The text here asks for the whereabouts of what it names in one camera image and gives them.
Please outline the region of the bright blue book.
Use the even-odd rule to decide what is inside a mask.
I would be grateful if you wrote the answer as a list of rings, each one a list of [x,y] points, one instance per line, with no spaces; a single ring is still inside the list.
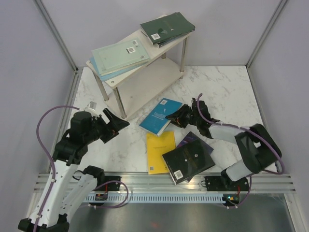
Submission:
[[[139,126],[159,137],[170,123],[166,116],[175,113],[182,105],[182,102],[163,98]]]

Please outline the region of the dark purple book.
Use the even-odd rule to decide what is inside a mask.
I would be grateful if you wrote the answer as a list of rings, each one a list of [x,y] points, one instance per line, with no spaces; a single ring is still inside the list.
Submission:
[[[196,136],[193,132],[189,132],[183,140],[177,145],[177,149],[186,147],[186,149],[180,149],[183,159],[183,163],[186,163],[186,171],[184,168],[183,174],[185,174],[186,182],[189,183],[194,175],[199,174],[215,165],[211,158],[213,148]]]

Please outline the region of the yellow book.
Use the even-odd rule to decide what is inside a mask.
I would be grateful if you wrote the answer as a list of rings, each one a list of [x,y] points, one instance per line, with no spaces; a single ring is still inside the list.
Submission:
[[[146,151],[148,174],[165,174],[168,168],[162,157],[163,154],[176,148],[174,132],[166,131],[160,137],[146,134]]]

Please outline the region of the black book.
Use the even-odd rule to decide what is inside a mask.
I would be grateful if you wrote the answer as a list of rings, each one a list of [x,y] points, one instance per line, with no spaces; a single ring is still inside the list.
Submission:
[[[209,146],[200,139],[188,142],[162,157],[176,185],[215,165]]]

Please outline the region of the pale green book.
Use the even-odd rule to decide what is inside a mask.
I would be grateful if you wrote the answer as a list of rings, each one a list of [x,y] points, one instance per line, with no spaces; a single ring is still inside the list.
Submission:
[[[138,38],[92,50],[92,55],[100,75],[144,64],[150,59]]]

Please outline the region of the dark blue Wuthering Heights book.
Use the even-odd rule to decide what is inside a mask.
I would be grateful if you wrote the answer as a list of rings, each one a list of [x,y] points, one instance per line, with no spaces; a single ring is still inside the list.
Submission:
[[[153,43],[153,42],[151,41],[151,39],[150,39],[149,36],[144,32],[143,29],[141,29],[141,33],[150,41],[150,43],[151,43],[153,46],[155,46],[155,47],[157,47],[157,48],[161,48],[162,46],[165,46],[165,45],[169,44],[170,42],[172,42],[172,41],[174,41],[174,40],[176,40],[176,39],[178,39],[178,38],[180,38],[180,37],[185,36],[185,35],[188,34],[188,33],[185,33],[185,34],[182,34],[182,35],[174,36],[174,37],[171,37],[171,38],[169,38],[169,39],[167,39],[167,40],[165,40],[165,41],[162,41],[162,42],[159,42],[159,43],[156,43],[156,44],[155,44],[155,43]]]

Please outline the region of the dark green book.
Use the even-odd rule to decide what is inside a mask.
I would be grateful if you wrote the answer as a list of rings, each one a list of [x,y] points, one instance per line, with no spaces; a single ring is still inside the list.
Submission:
[[[143,33],[153,45],[195,31],[195,26],[180,12],[175,12],[140,24]]]

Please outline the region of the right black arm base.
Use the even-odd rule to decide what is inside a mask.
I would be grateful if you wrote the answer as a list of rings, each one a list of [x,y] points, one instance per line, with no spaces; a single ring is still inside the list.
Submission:
[[[230,181],[225,177],[219,175],[205,176],[205,185],[207,191],[230,191],[237,192],[249,190],[249,182],[247,178],[243,177],[238,181]]]

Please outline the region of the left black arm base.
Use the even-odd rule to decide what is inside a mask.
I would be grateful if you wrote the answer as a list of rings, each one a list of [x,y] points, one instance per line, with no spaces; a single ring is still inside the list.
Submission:
[[[109,192],[109,191],[118,191],[120,188],[120,184],[114,181],[121,181],[121,176],[105,176],[104,181],[101,184],[105,184],[108,182],[108,184],[105,184],[104,186],[101,186],[100,188],[95,189],[95,191],[103,191],[103,192]]]

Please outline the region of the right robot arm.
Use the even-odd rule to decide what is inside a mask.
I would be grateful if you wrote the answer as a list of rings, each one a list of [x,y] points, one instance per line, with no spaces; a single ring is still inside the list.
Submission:
[[[261,171],[271,173],[266,168],[275,162],[280,162],[282,153],[262,124],[239,127],[224,123],[211,117],[204,101],[193,99],[192,105],[183,105],[166,119],[179,128],[187,125],[196,126],[202,136],[209,139],[223,140],[237,145],[241,160],[221,172],[221,186],[232,190],[238,185],[238,180]]]

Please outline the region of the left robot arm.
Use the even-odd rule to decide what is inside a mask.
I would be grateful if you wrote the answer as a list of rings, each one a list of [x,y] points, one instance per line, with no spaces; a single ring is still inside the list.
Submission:
[[[109,142],[128,127],[129,122],[118,118],[107,108],[103,109],[109,122],[101,115],[86,110],[78,110],[70,120],[70,128],[56,144],[53,154],[48,154],[51,171],[42,196],[33,213],[20,220],[18,229],[23,232],[67,232],[70,221],[88,194],[100,191],[107,184],[104,170],[88,166],[82,171],[77,185],[66,194],[68,185],[88,146],[101,140]]]

